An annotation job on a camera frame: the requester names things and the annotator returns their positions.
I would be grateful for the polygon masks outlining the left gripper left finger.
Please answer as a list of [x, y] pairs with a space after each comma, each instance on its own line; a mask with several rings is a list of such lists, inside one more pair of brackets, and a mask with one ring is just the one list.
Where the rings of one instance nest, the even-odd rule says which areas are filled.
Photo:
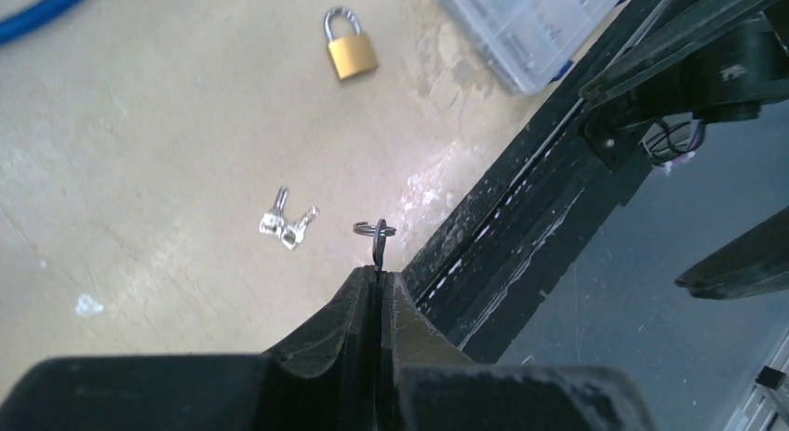
[[263, 353], [264, 430], [370, 430], [377, 273], [355, 268], [334, 297]]

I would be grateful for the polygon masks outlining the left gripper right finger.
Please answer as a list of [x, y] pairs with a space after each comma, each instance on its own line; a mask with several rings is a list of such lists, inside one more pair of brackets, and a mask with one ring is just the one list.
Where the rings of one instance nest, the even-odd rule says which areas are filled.
[[448, 383], [450, 369], [471, 359], [452, 344], [412, 301], [403, 277], [379, 280], [380, 350], [376, 368], [379, 430], [448, 429], [461, 408]]

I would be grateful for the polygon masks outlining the key with ring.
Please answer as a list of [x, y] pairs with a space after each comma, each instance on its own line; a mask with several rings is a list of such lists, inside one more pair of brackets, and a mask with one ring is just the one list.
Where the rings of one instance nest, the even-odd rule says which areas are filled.
[[383, 268], [386, 240], [388, 237], [396, 235], [396, 228], [388, 225], [386, 220], [379, 219], [375, 224], [356, 222], [353, 225], [353, 232], [359, 236], [372, 238], [371, 256], [373, 266], [375, 271], [380, 273]]

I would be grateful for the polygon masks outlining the brass padlock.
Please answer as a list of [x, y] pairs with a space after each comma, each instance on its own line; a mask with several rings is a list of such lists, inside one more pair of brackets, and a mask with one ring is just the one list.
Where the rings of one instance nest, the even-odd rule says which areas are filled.
[[[354, 29], [353, 35], [334, 36], [331, 24], [338, 17], [342, 17], [350, 23]], [[371, 40], [351, 9], [332, 7], [326, 13], [323, 25], [328, 42], [328, 55], [340, 81], [378, 69], [379, 61]]]

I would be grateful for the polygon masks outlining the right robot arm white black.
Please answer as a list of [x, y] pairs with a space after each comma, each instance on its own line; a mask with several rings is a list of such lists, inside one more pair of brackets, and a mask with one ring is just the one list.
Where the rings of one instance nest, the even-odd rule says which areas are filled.
[[788, 289], [788, 209], [694, 264], [675, 284], [697, 299], [734, 300]]

